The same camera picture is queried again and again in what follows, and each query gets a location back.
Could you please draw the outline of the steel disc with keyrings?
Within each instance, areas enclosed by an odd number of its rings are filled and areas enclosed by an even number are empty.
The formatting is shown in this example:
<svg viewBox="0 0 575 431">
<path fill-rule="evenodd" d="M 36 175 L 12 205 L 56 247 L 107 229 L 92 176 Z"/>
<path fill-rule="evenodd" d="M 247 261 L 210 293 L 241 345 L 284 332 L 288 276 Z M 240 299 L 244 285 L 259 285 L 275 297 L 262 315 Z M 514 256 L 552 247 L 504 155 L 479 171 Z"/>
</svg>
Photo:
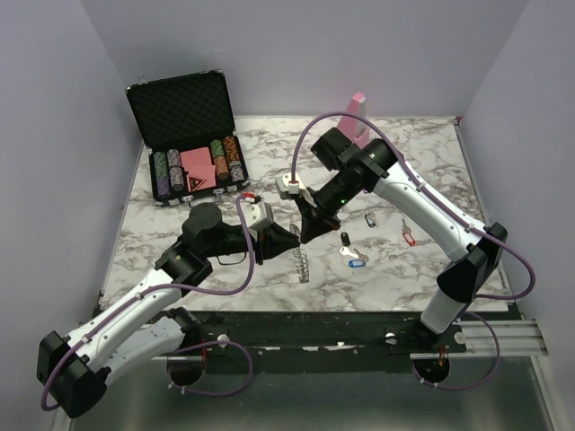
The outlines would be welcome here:
<svg viewBox="0 0 575 431">
<path fill-rule="evenodd" d="M 301 247 L 301 242 L 292 250 L 295 262 L 296 272 L 300 284 L 306 284 L 310 281 L 309 262 L 306 251 Z"/>
</svg>

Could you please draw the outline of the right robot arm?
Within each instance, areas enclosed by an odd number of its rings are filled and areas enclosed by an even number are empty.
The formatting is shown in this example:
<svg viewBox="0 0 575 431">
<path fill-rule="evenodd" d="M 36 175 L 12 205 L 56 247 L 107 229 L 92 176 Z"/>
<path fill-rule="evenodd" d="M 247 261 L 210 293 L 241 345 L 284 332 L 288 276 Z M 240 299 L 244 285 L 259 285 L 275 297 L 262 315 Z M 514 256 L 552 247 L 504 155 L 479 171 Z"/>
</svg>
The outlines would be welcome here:
<svg viewBox="0 0 575 431">
<path fill-rule="evenodd" d="M 497 268 L 507 230 L 499 223 L 488 226 L 465 215 L 423 182 L 381 138 L 359 147 L 331 128 L 315 142 L 312 152 L 327 170 L 336 173 L 320 189 L 306 188 L 298 175 L 291 173 L 277 181 L 278 189 L 296 201 L 302 216 L 301 242 L 339 229 L 338 212 L 366 191 L 400 209 L 449 258 L 437 277 L 438 290 L 422 312 L 421 324 L 413 330 L 419 349 L 436 350 L 446 341 L 446 329 Z"/>
</svg>

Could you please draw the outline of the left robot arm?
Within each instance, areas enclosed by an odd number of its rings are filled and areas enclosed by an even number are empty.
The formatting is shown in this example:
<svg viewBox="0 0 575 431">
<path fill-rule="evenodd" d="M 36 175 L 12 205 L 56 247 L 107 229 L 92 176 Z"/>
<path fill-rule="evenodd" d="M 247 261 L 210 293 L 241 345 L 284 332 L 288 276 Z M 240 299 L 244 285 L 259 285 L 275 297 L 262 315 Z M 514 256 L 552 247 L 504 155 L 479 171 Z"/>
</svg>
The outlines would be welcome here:
<svg viewBox="0 0 575 431">
<path fill-rule="evenodd" d="M 106 392 L 106 359 L 164 307 L 190 292 L 239 294 L 250 284 L 256 265 L 298 247 L 298 236 L 274 221 L 268 203 L 241 196 L 235 206 L 238 225 L 226 224 L 213 203 L 192 207 L 177 241 L 142 281 L 66 336 L 52 331 L 42 339 L 37 362 L 42 410 L 63 409 L 71 418 L 81 416 Z M 201 287 L 213 271 L 210 258 L 240 252 L 249 262 L 242 284 L 227 290 Z"/>
</svg>

